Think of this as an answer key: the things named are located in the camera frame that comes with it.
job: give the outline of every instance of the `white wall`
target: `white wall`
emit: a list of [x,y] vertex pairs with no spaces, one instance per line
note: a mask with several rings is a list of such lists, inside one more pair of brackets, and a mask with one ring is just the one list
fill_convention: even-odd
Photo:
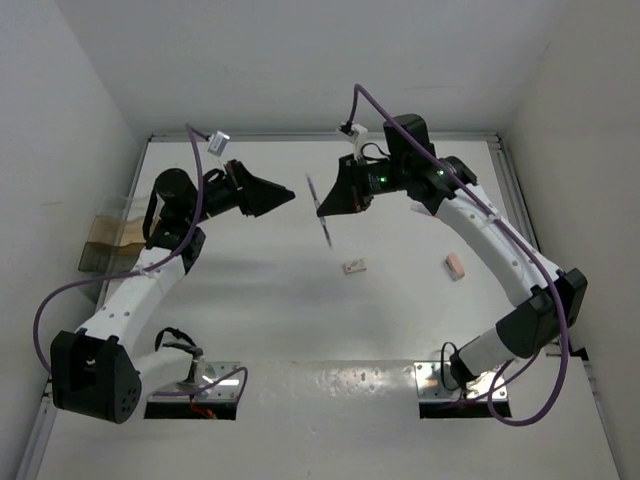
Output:
[[[333,130],[364,84],[436,130],[506,126],[565,0],[56,0],[144,133]],[[363,106],[358,119],[381,130]]]
[[[40,300],[76,271],[104,193],[140,151],[53,0],[0,0],[0,478],[13,478],[45,382],[31,343]],[[43,341],[89,314],[71,292]]]
[[589,279],[578,333],[640,478],[640,3],[573,0],[508,135],[543,250]]

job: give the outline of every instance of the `red wire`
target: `red wire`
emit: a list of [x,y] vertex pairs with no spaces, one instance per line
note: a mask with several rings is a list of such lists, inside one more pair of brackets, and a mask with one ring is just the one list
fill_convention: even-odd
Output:
[[193,398],[189,400],[189,408],[191,408],[192,411],[199,413],[204,418],[213,418],[213,412],[209,409],[205,410],[196,406],[196,404],[193,402]]

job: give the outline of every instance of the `small white connector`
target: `small white connector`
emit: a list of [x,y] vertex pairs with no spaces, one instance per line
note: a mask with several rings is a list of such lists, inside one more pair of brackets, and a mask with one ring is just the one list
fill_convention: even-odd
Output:
[[345,127],[346,124],[342,124],[340,131],[347,136],[351,143],[353,143],[353,156],[356,160],[360,161],[362,159],[362,147],[367,142],[367,134],[369,133],[369,130],[362,125],[354,123],[351,125],[349,133],[346,133],[344,130]]
[[211,155],[215,155],[216,157],[221,157],[222,152],[224,152],[227,143],[231,137],[224,132],[217,131],[214,135],[211,135],[209,138],[209,145],[207,145],[207,152]]
[[364,263],[364,258],[358,258],[357,260],[351,260],[342,264],[344,273],[349,275],[356,272],[364,272],[367,266]]

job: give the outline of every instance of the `pink eraser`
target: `pink eraser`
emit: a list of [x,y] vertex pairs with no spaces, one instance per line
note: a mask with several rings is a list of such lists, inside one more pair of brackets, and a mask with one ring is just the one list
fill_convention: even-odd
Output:
[[464,268],[462,268],[462,263],[455,253],[447,255],[444,264],[454,280],[460,280],[464,277]]

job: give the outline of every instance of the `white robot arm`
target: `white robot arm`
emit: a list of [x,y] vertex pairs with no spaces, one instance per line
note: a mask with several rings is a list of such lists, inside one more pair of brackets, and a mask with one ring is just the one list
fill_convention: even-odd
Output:
[[[204,208],[200,221],[238,207],[259,217],[295,198],[293,192],[251,175],[232,160],[225,171],[204,175]],[[164,201],[160,219],[150,232],[157,198]],[[75,332],[60,332],[51,344],[51,378],[56,407],[108,420],[126,421],[140,398],[171,383],[193,379],[202,350],[195,345],[168,342],[157,351],[133,358],[133,346],[164,295],[189,273],[205,240],[200,228],[188,240],[197,191],[180,169],[163,172],[154,185],[143,226],[146,248],[133,271],[116,292]],[[185,238],[187,248],[156,270],[149,267],[176,251]]]
[[[394,121],[435,157],[435,147],[429,141],[427,126],[421,117],[401,115]],[[362,144],[365,140],[360,128],[355,129],[357,135],[350,133],[355,127],[344,124],[341,131]],[[507,361],[532,357],[560,333],[547,280],[503,229],[508,229],[529,249],[548,274],[560,295],[567,326],[576,320],[587,280],[579,270],[563,272],[536,252],[492,206],[476,176],[460,159],[440,159],[448,170],[445,172],[424,158],[397,128],[388,121],[384,124],[389,158],[363,161],[354,151],[339,159],[336,183],[317,215],[359,213],[369,208],[375,195],[405,190],[427,212],[452,227],[489,267],[515,310],[451,355],[451,367],[446,372],[451,378],[447,384],[453,385],[451,382],[455,381],[455,385],[464,389],[484,372]],[[491,213],[482,210],[451,177],[466,185],[471,195],[489,206]]]

